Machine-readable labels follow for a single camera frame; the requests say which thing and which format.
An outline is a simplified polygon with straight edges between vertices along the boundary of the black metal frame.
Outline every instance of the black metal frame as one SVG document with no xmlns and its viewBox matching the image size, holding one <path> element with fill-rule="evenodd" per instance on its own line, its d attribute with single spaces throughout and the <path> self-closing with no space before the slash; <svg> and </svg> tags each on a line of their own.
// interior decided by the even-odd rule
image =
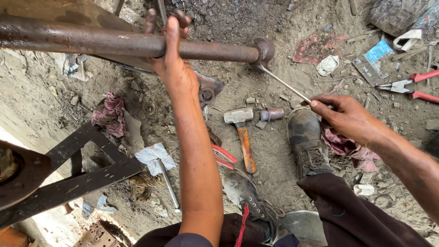
<svg viewBox="0 0 439 247">
<path fill-rule="evenodd" d="M 115 164 L 99 170 L 82 172 L 81 148 L 94 142 Z M 140 162 L 118 151 L 91 123 L 86 123 L 46 153 L 51 158 L 49 174 L 68 159 L 72 161 L 72 176 L 37 189 L 26 199 L 0 211 L 0 229 L 41 212 L 58 207 L 88 193 L 115 184 L 141 172 Z"/>
</svg>

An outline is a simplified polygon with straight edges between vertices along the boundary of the orange hammer handle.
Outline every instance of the orange hammer handle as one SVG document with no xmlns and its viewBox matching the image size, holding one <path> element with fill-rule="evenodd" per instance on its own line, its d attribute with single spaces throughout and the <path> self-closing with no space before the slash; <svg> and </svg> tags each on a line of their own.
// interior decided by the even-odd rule
<svg viewBox="0 0 439 247">
<path fill-rule="evenodd" d="M 238 127 L 237 129 L 238 129 L 239 140 L 241 141 L 245 170 L 248 173 L 253 174 L 256 172 L 256 166 L 253 160 L 252 149 L 250 148 L 250 140 L 248 139 L 247 126 Z"/>
</svg>

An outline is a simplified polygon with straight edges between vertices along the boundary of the black leather boot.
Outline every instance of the black leather boot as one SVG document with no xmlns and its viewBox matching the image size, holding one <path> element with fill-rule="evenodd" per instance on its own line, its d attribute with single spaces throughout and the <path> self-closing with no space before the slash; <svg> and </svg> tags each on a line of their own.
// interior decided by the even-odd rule
<svg viewBox="0 0 439 247">
<path fill-rule="evenodd" d="M 242 172 L 230 170 L 223 176 L 223 186 L 229 199 L 242 211 L 248 204 L 248 220 L 264 228 L 266 243 L 273 243 L 279 229 L 279 220 L 270 206 L 260 199 L 255 185 Z"/>
<path fill-rule="evenodd" d="M 305 107 L 293 110 L 288 116 L 287 135 L 299 179 L 334 172 L 329 165 L 328 146 L 321 138 L 320 121 L 314 112 Z"/>
</svg>

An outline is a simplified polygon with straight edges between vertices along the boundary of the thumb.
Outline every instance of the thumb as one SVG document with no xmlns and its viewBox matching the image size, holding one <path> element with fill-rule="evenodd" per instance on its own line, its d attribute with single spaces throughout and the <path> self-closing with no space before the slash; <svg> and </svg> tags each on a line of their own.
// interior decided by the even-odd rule
<svg viewBox="0 0 439 247">
<path fill-rule="evenodd" d="M 175 61 L 179 58 L 180 27 L 177 18 L 170 16 L 166 27 L 166 54 L 165 58 Z"/>
<path fill-rule="evenodd" d="M 338 112 L 329 109 L 329 107 L 327 107 L 325 104 L 323 104 L 320 101 L 317 100 L 313 100 L 311 101 L 311 103 L 309 104 L 311 106 L 311 109 L 319 114 L 320 116 L 322 116 L 324 119 L 331 121 L 333 118 L 336 117 L 336 115 L 338 114 Z"/>
</svg>

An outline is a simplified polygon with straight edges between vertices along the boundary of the red-handled pliers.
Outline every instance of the red-handled pliers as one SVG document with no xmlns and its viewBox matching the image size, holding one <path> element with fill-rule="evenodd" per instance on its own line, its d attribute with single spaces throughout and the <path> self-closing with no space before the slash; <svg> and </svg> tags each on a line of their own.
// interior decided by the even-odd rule
<svg viewBox="0 0 439 247">
<path fill-rule="evenodd" d="M 435 71 L 431 71 L 428 72 L 426 74 L 418 74 L 415 73 L 412 76 L 410 76 L 410 79 L 408 80 L 400 80 L 394 83 L 389 83 L 389 84 L 383 84 L 383 85 L 378 85 L 375 86 L 379 89 L 382 90 L 387 90 L 387 91 L 392 91 L 392 92 L 397 92 L 397 93 L 402 93 L 402 94 L 408 94 L 409 98 L 421 98 L 421 99 L 425 99 L 434 103 L 439 103 L 439 98 L 435 97 L 433 95 L 429 95 L 420 91 L 413 91 L 410 89 L 407 89 L 406 86 L 410 83 L 413 82 L 420 82 L 423 80 L 426 80 L 428 78 L 432 78 L 435 76 L 439 76 L 439 69 L 435 70 Z"/>
<path fill-rule="evenodd" d="M 218 153 L 220 153 L 222 156 L 224 156 L 227 160 L 229 160 L 231 163 L 236 163 L 236 162 L 238 162 L 238 160 L 233 156 L 233 155 L 231 155 L 229 152 L 227 152 L 225 149 L 223 149 L 222 147 L 220 147 L 220 146 L 217 146 L 217 145 L 215 145 L 215 144 L 212 144 L 212 149 L 214 150 L 214 151 L 217 151 Z M 227 161 L 224 161 L 224 160 L 222 160 L 222 159 L 220 159 L 220 158 L 218 158 L 218 157 L 216 157 L 215 156 L 215 158 L 216 158 L 216 162 L 219 164 L 219 165 L 223 165 L 223 166 L 225 166 L 225 167 L 227 167 L 227 168 L 230 168 L 230 169 L 235 169 L 234 167 L 233 167 L 233 165 L 232 164 L 230 164 L 229 162 L 227 162 Z"/>
</svg>

